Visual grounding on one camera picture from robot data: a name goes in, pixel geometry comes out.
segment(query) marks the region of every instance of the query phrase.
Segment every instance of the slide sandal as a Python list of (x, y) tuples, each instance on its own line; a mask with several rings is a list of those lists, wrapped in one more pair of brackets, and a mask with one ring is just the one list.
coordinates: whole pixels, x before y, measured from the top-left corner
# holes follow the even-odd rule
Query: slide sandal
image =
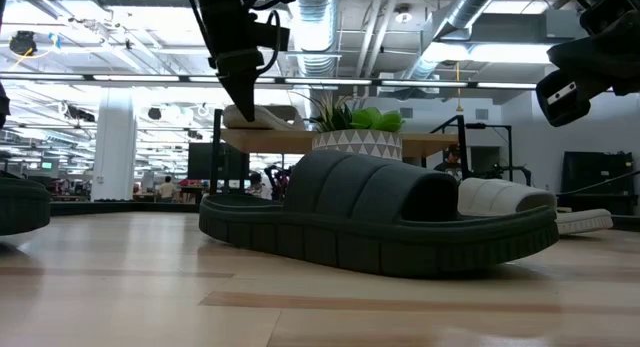
[(222, 112), (222, 123), (229, 129), (305, 130), (304, 122), (293, 106), (256, 106), (255, 111), (256, 120), (247, 122), (238, 107), (228, 106)]
[[(503, 180), (469, 178), (460, 184), (458, 211), (471, 216), (501, 216), (540, 206), (557, 208), (551, 192)], [(613, 227), (611, 213), (604, 209), (558, 213), (560, 235), (605, 230)]]
[(37, 182), (0, 178), (0, 236), (49, 224), (51, 195)]
[(283, 204), (212, 195), (200, 230), (237, 247), (397, 277), (481, 269), (535, 254), (558, 240), (555, 211), (460, 216), (445, 173), (339, 151), (296, 165)]

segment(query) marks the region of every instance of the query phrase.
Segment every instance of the white slide sandal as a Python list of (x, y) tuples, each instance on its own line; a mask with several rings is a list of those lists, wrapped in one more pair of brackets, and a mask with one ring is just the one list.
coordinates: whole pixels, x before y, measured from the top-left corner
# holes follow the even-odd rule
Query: white slide sandal
[(228, 106), (222, 112), (222, 123), (229, 129), (304, 131), (304, 122), (293, 106), (255, 107), (255, 121), (247, 122), (238, 107)]
[[(551, 192), (503, 180), (469, 178), (459, 187), (458, 211), (470, 216), (501, 216), (540, 206), (557, 209)], [(560, 235), (605, 230), (613, 227), (611, 213), (604, 209), (558, 213)]]

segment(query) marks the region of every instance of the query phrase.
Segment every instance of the ceiling duct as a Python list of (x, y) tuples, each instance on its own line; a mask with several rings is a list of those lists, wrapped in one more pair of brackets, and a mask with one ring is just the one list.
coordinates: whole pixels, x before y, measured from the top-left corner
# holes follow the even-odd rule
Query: ceiling duct
[[(331, 52), (335, 48), (339, 0), (297, 0), (290, 4), (296, 24), (295, 44), (305, 52)], [(298, 57), (300, 73), (305, 77), (335, 76), (336, 58), (303, 55)]]
[(451, 0), (446, 7), (432, 13), (425, 24), (423, 42), (425, 50), (413, 64), (413, 67), (405, 72), (405, 79), (427, 79), (438, 64), (442, 62), (439, 56), (432, 56), (429, 47), (431, 43), (447, 34), (466, 30), (470, 31), (473, 23), (493, 0)]

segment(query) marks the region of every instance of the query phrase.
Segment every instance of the white planter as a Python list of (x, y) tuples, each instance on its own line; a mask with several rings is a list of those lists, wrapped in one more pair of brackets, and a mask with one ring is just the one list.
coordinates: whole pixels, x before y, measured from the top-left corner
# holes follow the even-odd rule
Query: white planter
[(344, 130), (319, 133), (313, 138), (314, 150), (336, 150), (402, 161), (402, 136), (371, 130)]

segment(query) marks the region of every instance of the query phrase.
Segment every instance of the wooden floor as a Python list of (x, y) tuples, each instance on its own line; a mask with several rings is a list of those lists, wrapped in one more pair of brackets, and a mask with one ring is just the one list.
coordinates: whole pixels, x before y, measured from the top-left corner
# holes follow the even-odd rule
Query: wooden floor
[(440, 280), (238, 250), (196, 214), (54, 218), (0, 237), (0, 346), (640, 346), (640, 234)]

